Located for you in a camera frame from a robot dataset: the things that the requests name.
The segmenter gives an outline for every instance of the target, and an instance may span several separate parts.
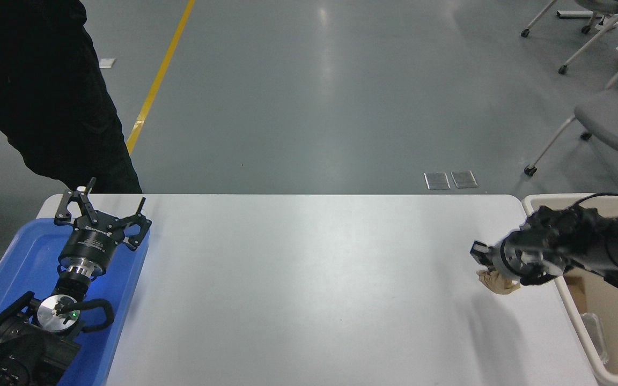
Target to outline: gray floor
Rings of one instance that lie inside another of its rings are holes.
[[[618,70],[618,28],[575,61],[582,20],[547,0],[198,0],[133,161],[147,193],[509,194],[617,191],[618,153],[567,132],[523,167],[576,102]],[[186,1],[86,1],[126,134]],[[573,2],[557,3],[573,9]],[[474,189],[425,172],[470,169]],[[0,256],[63,186],[0,134]]]

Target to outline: black pants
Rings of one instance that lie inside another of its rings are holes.
[[[78,0],[0,0],[0,130],[71,189],[141,193]]]

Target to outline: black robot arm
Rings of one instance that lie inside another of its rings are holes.
[[[519,230],[495,246],[474,242],[471,255],[488,271],[538,285],[573,268],[590,271],[618,288],[618,217],[604,218],[581,207],[588,196],[564,210],[540,207]]]
[[[80,350],[73,341],[77,335],[113,323],[111,303],[85,300],[85,295],[91,282],[106,273],[117,247],[125,244],[135,251],[152,222],[142,215],[145,198],[125,218],[94,210],[87,197],[94,182],[65,191],[54,216],[56,225],[71,225],[73,231],[58,256],[58,281],[51,295],[37,300],[29,291],[0,313],[0,386],[56,385]],[[75,220],[70,203],[77,203],[81,213]],[[127,235],[133,226],[137,233]],[[84,325],[81,313],[92,308],[101,308],[105,320]]]

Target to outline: silver disc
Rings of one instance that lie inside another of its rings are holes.
[[[54,295],[44,299],[37,309],[37,322],[40,323],[40,327],[49,332],[61,332],[73,327],[80,318],[79,311],[72,311],[68,314],[57,312],[62,306],[72,303],[77,303],[77,301],[68,295]]]

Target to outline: crumpled paper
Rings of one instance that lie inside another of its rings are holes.
[[[476,274],[485,287],[498,295],[508,295],[521,288],[519,283],[505,278],[498,271],[476,271]]]

